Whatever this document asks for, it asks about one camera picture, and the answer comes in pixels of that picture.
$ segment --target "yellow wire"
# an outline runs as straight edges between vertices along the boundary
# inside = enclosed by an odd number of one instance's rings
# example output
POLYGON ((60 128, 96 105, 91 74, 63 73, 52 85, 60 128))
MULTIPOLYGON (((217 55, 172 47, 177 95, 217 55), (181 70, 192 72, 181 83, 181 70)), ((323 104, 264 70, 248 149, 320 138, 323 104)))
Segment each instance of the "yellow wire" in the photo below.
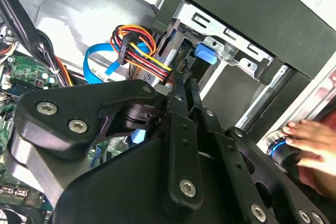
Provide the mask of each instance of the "yellow wire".
POLYGON ((161 62, 159 62, 158 60, 154 59, 153 57, 149 56, 148 54, 146 54, 145 52, 141 51, 139 47, 136 46, 136 44, 131 43, 131 46, 137 50, 139 53, 141 53, 143 56, 147 57, 148 59, 151 59, 152 61, 156 62, 158 65, 160 65, 161 67, 163 67, 164 69, 168 70, 168 71, 172 71, 171 68, 167 67, 165 64, 162 64, 161 62))
MULTIPOLYGON (((131 28, 131 27, 135 27, 135 28, 138 28, 138 29, 141 29, 143 31, 145 31, 146 33, 148 33, 144 28, 142 28, 141 26, 122 26, 120 27, 119 29, 122 30, 122 29, 125 29, 125 28, 131 28)), ((139 53, 141 53, 143 56, 147 57, 148 59, 151 59, 152 61, 154 61, 155 63, 157 63, 158 65, 160 65, 161 67, 163 67, 164 69, 168 70, 168 71, 172 71, 171 68, 167 67, 165 64, 162 64, 161 62, 159 62, 158 60, 154 59, 153 57, 149 56, 148 54, 146 54, 145 52, 143 52, 139 47, 136 46, 136 44, 134 43, 131 43, 131 46, 137 50, 139 53)))
POLYGON ((65 74, 66 74, 66 76, 67 76, 67 78, 69 80, 70 85, 73 86, 72 81, 71 81, 70 76, 69 76, 69 73, 68 73, 68 71, 66 69, 65 69, 65 74))
POLYGON ((55 56, 55 57, 56 57, 56 60, 61 65, 61 67, 64 69, 66 78, 68 79, 70 86, 73 86, 72 81, 71 81, 70 76, 69 76, 69 73, 68 73, 68 70, 66 69, 66 67, 64 66, 64 64, 58 59, 58 57, 57 56, 55 56))

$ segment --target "orange wire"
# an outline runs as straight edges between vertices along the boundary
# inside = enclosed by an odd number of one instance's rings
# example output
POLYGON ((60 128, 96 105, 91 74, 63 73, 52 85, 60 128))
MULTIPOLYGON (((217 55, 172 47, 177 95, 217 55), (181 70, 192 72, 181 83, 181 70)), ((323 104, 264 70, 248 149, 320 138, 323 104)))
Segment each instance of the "orange wire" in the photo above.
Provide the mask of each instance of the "orange wire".
POLYGON ((65 66, 63 65, 63 63, 58 59, 58 57, 55 56, 55 58, 56 58, 58 64, 63 68, 63 72, 64 72, 64 74, 66 75, 66 77, 67 77, 67 79, 68 79, 70 85, 73 86, 72 81, 71 81, 71 79, 70 79, 70 76, 69 76, 69 73, 68 73, 66 67, 65 67, 65 66))
MULTIPOLYGON (((128 33, 129 33, 129 31, 121 31, 122 36, 125 36, 128 33)), ((148 44, 148 42, 142 36, 140 36, 139 39, 146 44, 146 46, 151 51, 149 55, 152 56, 155 53, 154 49, 148 44)))
POLYGON ((155 40, 153 39, 152 35, 150 35, 150 33, 149 33, 146 29, 144 29, 144 28, 141 27, 141 26, 128 25, 128 26, 122 26, 122 27, 120 27, 118 30, 121 31, 121 30, 126 29, 126 28, 137 28, 137 29, 140 29, 140 30, 144 31, 144 32, 149 36, 150 41, 151 41, 152 44, 154 45, 154 48, 153 48, 154 52, 156 51, 156 43, 155 43, 155 40))
POLYGON ((148 72, 148 73, 154 75, 155 77, 157 77, 157 78, 159 78, 161 81, 163 81, 163 79, 162 79, 160 76, 158 76, 156 73, 152 72, 151 70, 146 69, 146 68, 144 68, 143 66, 141 66, 141 65, 139 65, 139 64, 137 64, 137 63, 135 63, 135 62, 133 62, 133 61, 131 61, 131 60, 126 60, 126 61, 127 61, 129 64, 135 65, 136 67, 141 68, 142 70, 144 70, 144 71, 146 71, 146 72, 148 72))

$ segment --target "human hand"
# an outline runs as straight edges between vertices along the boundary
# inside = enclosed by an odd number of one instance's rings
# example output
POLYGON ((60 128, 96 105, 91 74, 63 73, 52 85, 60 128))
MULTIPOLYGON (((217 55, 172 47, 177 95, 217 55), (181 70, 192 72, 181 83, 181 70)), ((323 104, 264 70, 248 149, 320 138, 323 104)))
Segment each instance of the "human hand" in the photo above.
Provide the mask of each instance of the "human hand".
POLYGON ((299 166, 314 168, 336 176, 336 132, 318 122, 302 120, 289 122, 282 129, 297 139, 288 139, 286 143, 303 151, 299 166))

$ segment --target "finger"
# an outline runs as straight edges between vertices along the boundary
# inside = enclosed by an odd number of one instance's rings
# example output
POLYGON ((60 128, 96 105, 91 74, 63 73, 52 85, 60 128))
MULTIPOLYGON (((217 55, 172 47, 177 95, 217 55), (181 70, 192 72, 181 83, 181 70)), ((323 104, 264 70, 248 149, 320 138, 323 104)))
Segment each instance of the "finger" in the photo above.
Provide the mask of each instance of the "finger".
POLYGON ((319 127, 311 125, 311 124, 302 124, 302 123, 295 123, 295 122, 288 122, 287 124, 290 128, 293 129, 301 129, 306 131, 316 131, 319 127))
POLYGON ((322 127, 322 126, 324 126, 323 124, 321 124, 319 122, 305 120, 305 119, 301 120, 301 123, 305 124, 305 125, 311 125, 311 126, 314 126, 314 127, 322 127))
POLYGON ((328 144, 314 142, 310 140, 287 139, 286 143, 300 150, 312 152, 317 155, 325 155, 329 148, 328 144))
POLYGON ((313 128, 315 130, 312 129, 305 129, 302 127, 297 127, 297 128, 290 128, 287 126, 284 126, 282 128, 282 130, 293 136, 294 138, 299 138, 299 139, 307 139, 307 140, 312 140, 312 141, 316 141, 316 142, 324 142, 327 143, 329 142, 329 138, 327 137, 327 135, 329 135, 329 131, 325 131, 325 130, 318 130, 317 128, 313 128))
POLYGON ((325 163, 319 159, 316 158, 302 158, 300 162, 298 163, 298 166, 304 166, 307 168, 313 168, 320 170, 322 172, 327 172, 326 171, 326 166, 325 163))

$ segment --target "red wire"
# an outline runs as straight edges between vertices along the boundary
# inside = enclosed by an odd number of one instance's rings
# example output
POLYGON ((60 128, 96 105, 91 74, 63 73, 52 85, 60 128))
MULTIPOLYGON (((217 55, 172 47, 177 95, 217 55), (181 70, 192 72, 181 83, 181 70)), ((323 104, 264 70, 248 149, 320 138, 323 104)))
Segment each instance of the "red wire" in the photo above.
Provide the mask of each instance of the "red wire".
POLYGON ((10 46, 8 46, 8 48, 6 48, 5 50, 1 51, 0 54, 6 54, 10 51, 10 46))
POLYGON ((137 66, 138 68, 142 68, 143 70, 147 71, 148 73, 151 73, 152 75, 154 75, 155 77, 158 77, 161 81, 163 81, 163 78, 160 77, 157 73, 154 73, 152 70, 144 67, 144 66, 140 66, 139 64, 137 64, 136 62, 134 61, 131 61, 129 59, 126 59, 127 62, 129 62, 130 64, 133 64, 135 66, 137 66))
POLYGON ((152 43, 152 47, 154 47, 154 45, 155 45, 155 41, 154 41, 154 39, 149 35, 149 33, 147 32, 144 32, 143 30, 140 30, 140 29, 137 29, 137 28, 133 28, 133 27, 130 27, 130 28, 125 28, 125 29, 123 29, 122 31, 137 31, 137 32, 139 32, 139 33, 141 33, 141 34, 143 34, 143 35, 145 35, 150 41, 151 41, 151 43, 152 43))
POLYGON ((134 54, 133 52, 128 52, 132 57, 134 57, 136 60, 138 60, 139 62, 145 64, 146 66, 154 69, 155 71, 157 71, 159 74, 161 74, 162 76, 167 76, 168 73, 162 71, 161 69, 159 69, 157 66, 155 66, 153 63, 146 61, 142 58, 140 58, 139 56, 137 56, 136 54, 134 54))

